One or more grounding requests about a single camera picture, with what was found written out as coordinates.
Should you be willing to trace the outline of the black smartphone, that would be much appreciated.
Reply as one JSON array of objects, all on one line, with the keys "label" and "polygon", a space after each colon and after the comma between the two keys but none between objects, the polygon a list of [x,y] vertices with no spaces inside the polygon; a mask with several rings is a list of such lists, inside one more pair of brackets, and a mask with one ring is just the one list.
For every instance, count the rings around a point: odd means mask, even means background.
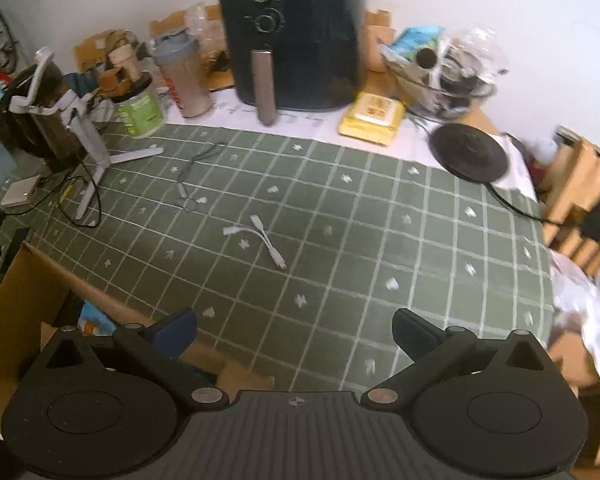
[{"label": "black smartphone", "polygon": [[15,256],[18,254],[20,246],[29,238],[31,232],[30,226],[26,226],[25,228],[19,228],[15,230],[14,236],[12,237],[12,241],[9,243],[5,257],[0,267],[0,286],[4,277],[12,265],[12,262],[15,259]]}]

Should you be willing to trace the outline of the brown cardboard box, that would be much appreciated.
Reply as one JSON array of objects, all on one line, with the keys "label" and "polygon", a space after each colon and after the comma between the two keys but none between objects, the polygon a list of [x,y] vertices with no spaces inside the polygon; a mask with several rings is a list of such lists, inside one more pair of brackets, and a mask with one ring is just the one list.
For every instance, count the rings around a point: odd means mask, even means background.
[{"label": "brown cardboard box", "polygon": [[80,332],[85,301],[117,328],[155,323],[44,252],[21,246],[0,286],[0,430],[15,450],[130,441],[155,452],[193,415],[222,415],[243,392],[273,388],[270,380],[195,339],[180,362],[224,391],[230,405],[190,410],[114,348],[113,334]]}]

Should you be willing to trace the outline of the black air fryer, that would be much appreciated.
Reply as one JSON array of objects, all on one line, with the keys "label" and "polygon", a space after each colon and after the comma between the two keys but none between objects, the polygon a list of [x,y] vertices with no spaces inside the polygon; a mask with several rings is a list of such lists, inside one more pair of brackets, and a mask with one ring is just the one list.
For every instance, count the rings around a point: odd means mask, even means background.
[{"label": "black air fryer", "polygon": [[219,4],[235,91],[261,124],[279,110],[336,110],[362,89],[365,0]]}]

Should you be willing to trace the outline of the black kettle base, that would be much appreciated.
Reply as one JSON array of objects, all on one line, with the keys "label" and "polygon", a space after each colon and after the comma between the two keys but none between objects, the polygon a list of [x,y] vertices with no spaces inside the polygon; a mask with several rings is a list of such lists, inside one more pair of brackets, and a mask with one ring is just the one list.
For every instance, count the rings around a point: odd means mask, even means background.
[{"label": "black kettle base", "polygon": [[490,134],[464,124],[445,124],[428,138],[434,159],[462,180],[492,184],[509,170],[506,151]]}]

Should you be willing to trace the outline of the glass bowl with clutter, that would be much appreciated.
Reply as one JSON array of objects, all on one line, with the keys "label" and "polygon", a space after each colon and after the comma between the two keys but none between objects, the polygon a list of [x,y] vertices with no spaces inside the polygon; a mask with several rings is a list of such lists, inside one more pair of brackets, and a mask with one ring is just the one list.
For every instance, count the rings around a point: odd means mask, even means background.
[{"label": "glass bowl with clutter", "polygon": [[410,112],[437,122],[452,122],[482,107],[509,72],[490,28],[412,26],[378,51]]}]

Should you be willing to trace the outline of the yellow wipes pack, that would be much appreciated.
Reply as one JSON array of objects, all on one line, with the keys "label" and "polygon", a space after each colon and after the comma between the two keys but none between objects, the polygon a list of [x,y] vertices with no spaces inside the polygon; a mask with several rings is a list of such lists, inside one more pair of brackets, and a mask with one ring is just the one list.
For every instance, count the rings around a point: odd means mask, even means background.
[{"label": "yellow wipes pack", "polygon": [[405,106],[398,100],[360,92],[343,115],[338,133],[377,145],[388,146],[400,128]]}]

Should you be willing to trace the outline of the grey lid shaker bottle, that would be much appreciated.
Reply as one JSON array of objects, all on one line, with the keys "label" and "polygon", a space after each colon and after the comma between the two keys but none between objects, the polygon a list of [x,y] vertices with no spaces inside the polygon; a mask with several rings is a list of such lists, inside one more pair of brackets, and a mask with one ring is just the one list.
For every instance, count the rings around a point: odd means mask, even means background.
[{"label": "grey lid shaker bottle", "polygon": [[152,59],[183,117],[194,118],[210,110],[212,99],[199,41],[185,27],[155,37]]}]

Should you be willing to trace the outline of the white power adapter box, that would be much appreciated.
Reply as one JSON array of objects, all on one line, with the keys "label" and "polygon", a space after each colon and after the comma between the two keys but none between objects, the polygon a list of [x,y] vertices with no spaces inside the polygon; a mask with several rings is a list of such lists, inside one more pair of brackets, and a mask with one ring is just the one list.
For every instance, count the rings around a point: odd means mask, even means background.
[{"label": "white power adapter box", "polygon": [[35,190],[38,187],[40,179],[41,176],[38,174],[37,176],[19,180],[9,185],[9,188],[1,199],[1,207],[12,208],[30,205],[33,202]]}]

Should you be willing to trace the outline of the white plastic bag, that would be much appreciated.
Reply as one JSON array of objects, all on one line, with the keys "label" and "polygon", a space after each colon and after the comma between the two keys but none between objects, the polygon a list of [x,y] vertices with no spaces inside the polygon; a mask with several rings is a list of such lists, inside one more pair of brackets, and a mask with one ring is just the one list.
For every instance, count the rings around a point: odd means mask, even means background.
[{"label": "white plastic bag", "polygon": [[555,330],[581,336],[600,378],[600,270],[589,278],[567,256],[550,251],[550,278],[554,292]]}]

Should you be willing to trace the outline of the green checked tablecloth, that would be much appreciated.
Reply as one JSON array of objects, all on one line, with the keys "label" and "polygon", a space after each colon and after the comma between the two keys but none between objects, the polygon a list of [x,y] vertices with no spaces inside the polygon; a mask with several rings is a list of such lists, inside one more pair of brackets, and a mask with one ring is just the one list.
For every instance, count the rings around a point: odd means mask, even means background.
[{"label": "green checked tablecloth", "polygon": [[148,318],[190,307],[201,340],[279,389],[361,390],[406,367],[393,313],[547,341],[550,265],[532,198],[418,162],[246,130],[167,126],[0,229]]}]

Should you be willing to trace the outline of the wooden chair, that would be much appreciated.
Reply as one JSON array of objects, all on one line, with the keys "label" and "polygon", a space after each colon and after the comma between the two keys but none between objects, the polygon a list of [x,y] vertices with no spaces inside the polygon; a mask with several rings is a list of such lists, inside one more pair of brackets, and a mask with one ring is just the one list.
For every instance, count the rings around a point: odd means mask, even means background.
[{"label": "wooden chair", "polygon": [[600,148],[576,136],[564,144],[540,184],[544,197],[543,242],[592,278],[600,270],[600,242],[582,223],[600,202]]}]

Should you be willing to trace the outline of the white phone gimbal tripod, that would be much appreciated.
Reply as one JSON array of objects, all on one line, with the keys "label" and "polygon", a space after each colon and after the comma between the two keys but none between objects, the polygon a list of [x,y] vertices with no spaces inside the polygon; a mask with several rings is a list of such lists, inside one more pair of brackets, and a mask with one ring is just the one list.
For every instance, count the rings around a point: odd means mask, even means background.
[{"label": "white phone gimbal tripod", "polygon": [[108,151],[91,118],[88,117],[87,104],[92,98],[91,93],[79,98],[76,92],[67,89],[61,93],[53,106],[35,105],[34,101],[40,94],[43,76],[53,64],[54,52],[50,47],[44,46],[35,53],[34,58],[35,69],[28,93],[25,96],[13,96],[9,101],[8,109],[18,115],[29,114],[38,117],[58,115],[62,125],[78,138],[87,154],[94,160],[94,172],[88,174],[90,183],[86,186],[74,216],[74,220],[78,221],[86,214],[94,196],[100,202],[98,185],[109,167],[161,155],[163,148],[143,148],[120,154],[112,154]]}]

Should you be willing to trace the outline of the blue tissue pack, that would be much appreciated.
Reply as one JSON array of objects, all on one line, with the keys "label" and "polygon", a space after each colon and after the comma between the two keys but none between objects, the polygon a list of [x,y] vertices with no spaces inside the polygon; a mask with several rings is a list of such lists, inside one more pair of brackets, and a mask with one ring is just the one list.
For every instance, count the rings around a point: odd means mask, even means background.
[{"label": "blue tissue pack", "polygon": [[94,304],[85,301],[78,318],[78,329],[84,336],[111,336],[117,324]]}]

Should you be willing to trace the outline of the green label jar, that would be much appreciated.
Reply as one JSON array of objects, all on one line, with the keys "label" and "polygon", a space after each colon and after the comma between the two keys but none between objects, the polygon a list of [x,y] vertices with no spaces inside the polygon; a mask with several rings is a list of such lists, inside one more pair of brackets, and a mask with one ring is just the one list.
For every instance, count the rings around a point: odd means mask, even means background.
[{"label": "green label jar", "polygon": [[132,138],[152,136],[166,124],[160,96],[148,72],[141,72],[140,79],[125,94],[113,96],[111,102]]}]

